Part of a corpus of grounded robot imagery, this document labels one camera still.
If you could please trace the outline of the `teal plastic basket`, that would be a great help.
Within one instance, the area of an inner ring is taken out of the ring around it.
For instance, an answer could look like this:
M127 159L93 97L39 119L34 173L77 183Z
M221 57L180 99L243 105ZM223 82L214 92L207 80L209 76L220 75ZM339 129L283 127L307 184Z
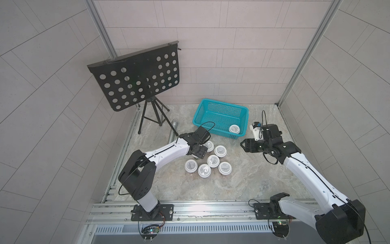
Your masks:
M248 119L249 109L247 107L203 99L195 112L193 124L208 129L211 134L237 139L245 136ZM231 125L238 125L241 130L240 134L230 133Z

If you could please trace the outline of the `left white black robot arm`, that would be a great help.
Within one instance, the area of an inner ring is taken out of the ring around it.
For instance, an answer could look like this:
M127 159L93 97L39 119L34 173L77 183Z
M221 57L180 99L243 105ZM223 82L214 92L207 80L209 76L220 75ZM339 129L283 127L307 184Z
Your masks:
M200 126L195 132L184 133L171 143L149 152L134 151L118 180L121 186L148 214L158 214L160 203L151 193L155 173L177 158L194 155L204 158L206 142L211 138L208 129Z

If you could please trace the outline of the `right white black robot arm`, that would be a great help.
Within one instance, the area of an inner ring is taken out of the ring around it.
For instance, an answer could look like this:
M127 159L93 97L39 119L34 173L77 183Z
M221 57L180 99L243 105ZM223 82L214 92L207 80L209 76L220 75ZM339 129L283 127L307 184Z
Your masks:
M287 193L279 193L270 197L267 205L269 220L294 217L315 229L327 244L346 244L368 232L364 205L338 191L293 142L284 142L277 125L254 122L250 128L254 137L241 142L244 151L275 158L276 164L289 169L319 205L315 208Z

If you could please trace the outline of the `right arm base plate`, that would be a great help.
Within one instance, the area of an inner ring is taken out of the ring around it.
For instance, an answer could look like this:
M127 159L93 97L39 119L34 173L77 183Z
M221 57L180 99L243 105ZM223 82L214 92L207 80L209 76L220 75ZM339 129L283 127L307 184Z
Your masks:
M293 217L282 213L281 209L276 205L276 203L254 203L253 209L255 211L257 220L293 219Z

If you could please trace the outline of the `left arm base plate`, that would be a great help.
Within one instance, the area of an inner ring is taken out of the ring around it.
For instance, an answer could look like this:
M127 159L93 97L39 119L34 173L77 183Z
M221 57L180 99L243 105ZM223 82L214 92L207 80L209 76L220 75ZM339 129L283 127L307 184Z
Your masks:
M135 205L131 211L131 221L171 221L173 219L174 205L160 204L150 212L147 212L141 205Z

